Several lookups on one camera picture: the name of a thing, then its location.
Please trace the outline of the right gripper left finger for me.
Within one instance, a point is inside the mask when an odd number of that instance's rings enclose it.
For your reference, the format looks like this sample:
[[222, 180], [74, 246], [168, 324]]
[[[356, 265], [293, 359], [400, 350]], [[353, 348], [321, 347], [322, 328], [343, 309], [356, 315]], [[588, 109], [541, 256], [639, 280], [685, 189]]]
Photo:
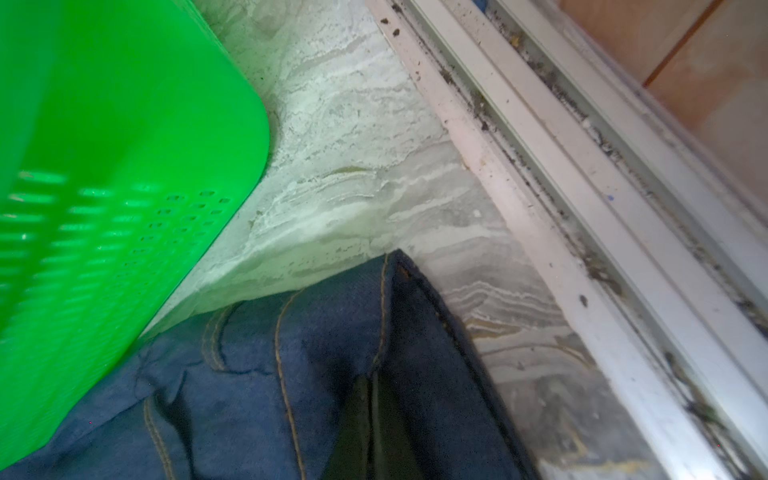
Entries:
[[342, 409], [339, 431], [322, 479], [368, 479], [371, 445], [370, 382], [355, 379]]

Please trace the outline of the green plastic basket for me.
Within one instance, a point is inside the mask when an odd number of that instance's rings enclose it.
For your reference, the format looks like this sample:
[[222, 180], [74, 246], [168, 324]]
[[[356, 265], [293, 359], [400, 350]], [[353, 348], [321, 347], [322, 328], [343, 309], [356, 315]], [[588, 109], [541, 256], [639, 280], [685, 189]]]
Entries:
[[2, 3], [3, 466], [118, 364], [269, 144], [259, 95], [194, 3]]

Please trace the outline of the dark blue denim trousers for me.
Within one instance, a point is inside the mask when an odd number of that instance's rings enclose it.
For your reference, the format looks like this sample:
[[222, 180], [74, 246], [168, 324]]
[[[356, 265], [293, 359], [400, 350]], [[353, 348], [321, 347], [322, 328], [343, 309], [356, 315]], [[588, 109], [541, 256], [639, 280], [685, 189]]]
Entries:
[[322, 479], [355, 379], [387, 378], [423, 479], [534, 479], [463, 323], [403, 252], [159, 334], [5, 479]]

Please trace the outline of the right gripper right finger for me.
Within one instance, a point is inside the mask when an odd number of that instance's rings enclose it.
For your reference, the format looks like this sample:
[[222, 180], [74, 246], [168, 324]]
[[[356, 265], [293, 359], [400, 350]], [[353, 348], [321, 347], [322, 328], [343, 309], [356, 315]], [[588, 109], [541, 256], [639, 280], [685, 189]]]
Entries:
[[378, 372], [371, 379], [371, 478], [423, 479], [397, 400]]

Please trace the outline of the aluminium table edge rail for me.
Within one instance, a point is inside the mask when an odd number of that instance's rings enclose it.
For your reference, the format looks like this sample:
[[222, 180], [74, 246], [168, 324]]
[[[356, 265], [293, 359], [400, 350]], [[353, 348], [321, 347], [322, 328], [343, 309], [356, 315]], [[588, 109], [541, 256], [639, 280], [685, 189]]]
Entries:
[[765, 223], [552, 11], [369, 9], [667, 475], [765, 478]]

